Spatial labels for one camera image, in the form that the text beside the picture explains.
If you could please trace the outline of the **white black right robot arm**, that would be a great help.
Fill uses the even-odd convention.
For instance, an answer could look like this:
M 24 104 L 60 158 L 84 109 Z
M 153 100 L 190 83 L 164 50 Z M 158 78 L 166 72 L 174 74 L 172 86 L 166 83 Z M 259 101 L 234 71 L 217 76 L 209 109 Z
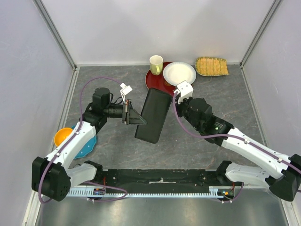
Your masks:
M 212 107 L 203 98 L 174 95 L 172 103 L 178 122 L 183 117 L 197 132 L 189 135 L 234 151 L 256 164 L 255 168 L 242 170 L 237 164 L 226 163 L 225 169 L 215 174 L 218 184 L 224 186 L 230 181 L 266 184 L 278 198 L 289 202 L 295 199 L 301 185 L 300 155 L 288 156 L 251 139 L 231 123 L 213 115 Z

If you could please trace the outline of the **black zip tool case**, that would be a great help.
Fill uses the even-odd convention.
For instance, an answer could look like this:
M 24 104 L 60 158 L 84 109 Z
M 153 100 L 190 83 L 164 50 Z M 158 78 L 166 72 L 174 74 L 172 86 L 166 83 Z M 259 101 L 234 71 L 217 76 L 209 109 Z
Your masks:
M 141 116 L 146 120 L 146 125 L 138 125 L 135 138 L 156 144 L 159 141 L 167 113 L 172 102 L 172 97 L 155 88 L 148 90 Z

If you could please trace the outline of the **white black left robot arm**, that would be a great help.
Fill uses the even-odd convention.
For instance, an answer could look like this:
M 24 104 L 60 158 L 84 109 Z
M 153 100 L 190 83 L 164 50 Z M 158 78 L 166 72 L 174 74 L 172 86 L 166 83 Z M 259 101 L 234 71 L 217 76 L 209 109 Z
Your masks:
M 146 125 L 147 121 L 132 107 L 131 100 L 121 104 L 112 102 L 108 88 L 97 88 L 67 138 L 46 157 L 36 157 L 32 162 L 32 190 L 39 196 L 61 201 L 69 190 L 89 181 L 99 185 L 103 181 L 101 164 L 86 161 L 77 168 L 70 164 L 84 145 L 106 124 L 108 118 L 119 118 L 125 125 Z

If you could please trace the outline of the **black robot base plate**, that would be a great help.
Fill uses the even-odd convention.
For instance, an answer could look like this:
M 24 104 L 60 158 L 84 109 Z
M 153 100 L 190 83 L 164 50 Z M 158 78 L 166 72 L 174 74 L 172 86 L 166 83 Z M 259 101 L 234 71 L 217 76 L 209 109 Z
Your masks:
M 92 182 L 123 188 L 131 193 L 205 192 L 210 186 L 235 186 L 215 170 L 205 169 L 104 169 L 97 172 Z

